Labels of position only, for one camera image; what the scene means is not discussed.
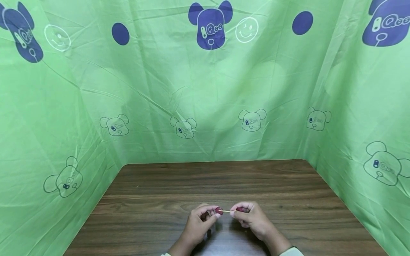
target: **green backdrop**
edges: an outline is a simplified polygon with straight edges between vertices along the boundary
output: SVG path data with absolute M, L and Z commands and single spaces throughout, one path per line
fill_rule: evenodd
M 1 255 L 62 255 L 125 164 L 267 159 L 410 254 L 408 0 L 0 3 Z

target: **purple circle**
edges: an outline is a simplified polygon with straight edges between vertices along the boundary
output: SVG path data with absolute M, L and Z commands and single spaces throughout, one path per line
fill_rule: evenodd
M 119 45 L 126 45 L 130 41 L 130 33 L 122 23 L 115 23 L 111 32 L 112 37 Z
M 307 33 L 313 24 L 313 15 L 308 11 L 299 13 L 293 20 L 292 30 L 297 35 Z

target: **red object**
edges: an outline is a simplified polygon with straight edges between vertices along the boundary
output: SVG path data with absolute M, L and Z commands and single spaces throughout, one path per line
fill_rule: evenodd
M 236 208 L 236 210 L 241 211 L 243 213 L 248 213 L 248 209 L 246 209 L 246 208 L 239 207 L 239 208 Z
M 216 209 L 215 209 L 215 213 L 219 213 L 219 214 L 223 214 L 223 209 L 221 208 L 221 207 L 217 207 Z

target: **smiley face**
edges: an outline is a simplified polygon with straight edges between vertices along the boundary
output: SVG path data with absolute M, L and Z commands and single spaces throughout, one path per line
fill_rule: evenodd
M 255 18 L 247 17 L 239 21 L 236 25 L 236 38 L 241 43 L 249 43 L 252 41 L 259 31 L 259 24 Z
M 48 24 L 44 28 L 44 34 L 47 42 L 57 51 L 65 52 L 71 46 L 71 39 L 64 29 Z

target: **wooden table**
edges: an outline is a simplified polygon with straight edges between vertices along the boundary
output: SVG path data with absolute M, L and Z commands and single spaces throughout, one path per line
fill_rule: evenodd
M 66 256 L 156 255 L 202 202 L 229 210 L 256 201 L 305 256 L 385 256 L 316 171 L 303 160 L 165 163 L 122 168 Z M 267 255 L 264 244 L 224 214 L 194 255 Z

